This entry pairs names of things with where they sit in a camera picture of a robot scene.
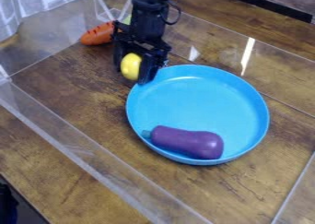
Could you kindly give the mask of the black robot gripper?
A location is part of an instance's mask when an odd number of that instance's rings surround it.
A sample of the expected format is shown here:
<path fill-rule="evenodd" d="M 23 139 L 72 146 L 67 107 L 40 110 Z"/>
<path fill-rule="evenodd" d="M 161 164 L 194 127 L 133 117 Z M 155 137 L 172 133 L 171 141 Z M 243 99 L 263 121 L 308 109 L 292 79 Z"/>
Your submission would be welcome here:
<path fill-rule="evenodd" d="M 132 4 L 131 23 L 116 21 L 113 24 L 113 64 L 119 71 L 121 59 L 128 53 L 141 55 L 137 84 L 144 85 L 153 80 L 159 69 L 168 63 L 171 47 L 163 40 L 168 3 L 133 0 Z"/>

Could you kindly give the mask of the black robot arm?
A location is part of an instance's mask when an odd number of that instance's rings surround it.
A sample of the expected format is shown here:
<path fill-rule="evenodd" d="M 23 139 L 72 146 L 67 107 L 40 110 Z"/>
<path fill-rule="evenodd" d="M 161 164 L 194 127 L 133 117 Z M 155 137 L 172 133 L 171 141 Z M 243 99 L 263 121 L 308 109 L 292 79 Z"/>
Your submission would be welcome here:
<path fill-rule="evenodd" d="M 167 63 L 171 46 L 163 40 L 165 25 L 173 25 L 177 20 L 167 20 L 169 0 L 132 0 L 132 5 L 131 23 L 113 22 L 113 64 L 120 68 L 123 58 L 135 53 L 141 59 L 135 81 L 144 85 Z"/>

